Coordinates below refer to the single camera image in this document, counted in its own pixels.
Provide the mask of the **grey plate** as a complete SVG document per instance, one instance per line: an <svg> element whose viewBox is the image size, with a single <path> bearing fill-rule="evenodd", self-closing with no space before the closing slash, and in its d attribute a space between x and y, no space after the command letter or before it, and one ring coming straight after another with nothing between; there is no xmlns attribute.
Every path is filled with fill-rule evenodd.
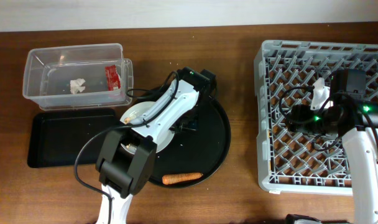
<svg viewBox="0 0 378 224"><path fill-rule="evenodd" d="M137 118L138 116L145 113L155 102L154 101L143 101L140 103L135 104L134 106L130 107L120 118L120 122L123 123L123 120L126 117L134 117ZM157 144L156 153L160 153L164 150L172 141L175 133L173 131L168 131L167 134L161 136L161 142Z"/></svg>

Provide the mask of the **red snack wrapper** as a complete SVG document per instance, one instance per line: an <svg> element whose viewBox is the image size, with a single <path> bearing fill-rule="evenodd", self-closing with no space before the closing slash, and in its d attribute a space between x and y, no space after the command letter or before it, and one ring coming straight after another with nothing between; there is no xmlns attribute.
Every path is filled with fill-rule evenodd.
<svg viewBox="0 0 378 224"><path fill-rule="evenodd" d="M121 87L121 77L118 74L117 67L111 65L105 67L106 81L109 91L118 90Z"/></svg>

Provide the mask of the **orange carrot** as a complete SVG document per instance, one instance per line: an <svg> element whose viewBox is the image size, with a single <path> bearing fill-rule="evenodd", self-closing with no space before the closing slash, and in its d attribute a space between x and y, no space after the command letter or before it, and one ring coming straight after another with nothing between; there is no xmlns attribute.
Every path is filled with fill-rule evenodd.
<svg viewBox="0 0 378 224"><path fill-rule="evenodd" d="M173 185L181 182L200 179L203 176L200 172L184 173L184 174L167 174L162 177L164 185Z"/></svg>

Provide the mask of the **white tissue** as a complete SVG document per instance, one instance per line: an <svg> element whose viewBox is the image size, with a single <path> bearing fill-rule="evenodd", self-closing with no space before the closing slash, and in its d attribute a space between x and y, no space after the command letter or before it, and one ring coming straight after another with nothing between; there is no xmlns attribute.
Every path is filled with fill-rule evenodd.
<svg viewBox="0 0 378 224"><path fill-rule="evenodd" d="M77 94L81 93L85 90L85 87L83 84L85 83L85 80L83 78L78 78L76 80L70 81L70 92L71 94Z"/></svg>

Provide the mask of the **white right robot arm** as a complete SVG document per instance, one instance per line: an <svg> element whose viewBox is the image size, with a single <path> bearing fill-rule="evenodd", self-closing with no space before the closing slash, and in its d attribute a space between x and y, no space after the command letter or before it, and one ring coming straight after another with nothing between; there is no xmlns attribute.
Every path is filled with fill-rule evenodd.
<svg viewBox="0 0 378 224"><path fill-rule="evenodd" d="M340 143L351 173L355 223L378 223L378 104L335 93L330 107L295 105L286 119L291 132Z"/></svg>

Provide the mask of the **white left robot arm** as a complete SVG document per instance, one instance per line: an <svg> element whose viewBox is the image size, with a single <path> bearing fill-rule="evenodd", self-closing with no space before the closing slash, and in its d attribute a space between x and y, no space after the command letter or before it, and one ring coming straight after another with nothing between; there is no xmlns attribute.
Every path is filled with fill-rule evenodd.
<svg viewBox="0 0 378 224"><path fill-rule="evenodd" d="M147 111L106 133L95 165L103 194L98 223L125 223L133 196L153 173L159 144L215 86L216 76L207 70L180 69Z"/></svg>

